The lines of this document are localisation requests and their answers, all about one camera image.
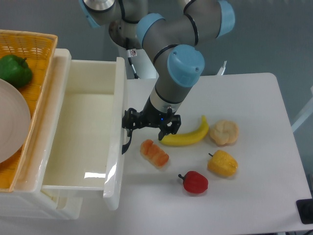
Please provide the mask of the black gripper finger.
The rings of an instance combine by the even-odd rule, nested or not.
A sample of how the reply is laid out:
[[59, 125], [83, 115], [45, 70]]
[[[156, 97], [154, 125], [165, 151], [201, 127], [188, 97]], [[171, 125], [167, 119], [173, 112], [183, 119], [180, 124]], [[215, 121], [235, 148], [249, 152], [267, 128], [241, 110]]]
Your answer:
[[173, 115], [169, 118], [163, 118], [159, 125], [160, 132], [158, 134], [158, 140], [161, 141], [165, 136], [169, 134], [175, 135], [181, 126], [180, 115]]
[[127, 136], [132, 135], [133, 130], [140, 129], [142, 113], [138, 112], [134, 108], [129, 108], [125, 110], [124, 116], [122, 118], [122, 128], [127, 130]]

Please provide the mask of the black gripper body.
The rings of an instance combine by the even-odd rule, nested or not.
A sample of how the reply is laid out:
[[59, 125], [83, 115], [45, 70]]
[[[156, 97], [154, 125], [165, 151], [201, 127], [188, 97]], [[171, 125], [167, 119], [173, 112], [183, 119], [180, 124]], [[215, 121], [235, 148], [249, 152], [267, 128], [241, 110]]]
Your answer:
[[172, 117], [175, 112], [173, 112], [172, 104], [168, 102], [161, 102], [161, 108], [165, 108], [162, 112], [158, 110], [151, 102], [150, 99], [147, 100], [143, 110], [141, 111], [142, 117], [141, 117], [141, 123], [142, 127], [153, 127], [158, 128], [161, 124], [161, 120], [163, 118], [169, 118]]

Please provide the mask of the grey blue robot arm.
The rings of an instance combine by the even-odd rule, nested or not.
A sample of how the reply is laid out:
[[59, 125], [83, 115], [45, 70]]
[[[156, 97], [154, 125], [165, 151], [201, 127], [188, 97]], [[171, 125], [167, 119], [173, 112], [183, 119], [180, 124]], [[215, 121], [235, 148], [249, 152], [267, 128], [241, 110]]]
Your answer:
[[158, 13], [149, 13], [146, 0], [79, 3], [92, 27], [121, 22], [125, 47], [143, 49], [159, 75], [143, 110], [130, 108], [125, 112], [122, 127], [128, 136], [144, 127], [158, 128], [159, 139], [175, 134], [181, 124], [177, 110], [205, 66], [195, 47], [233, 29], [231, 4], [225, 0], [182, 0], [183, 15], [168, 22]]

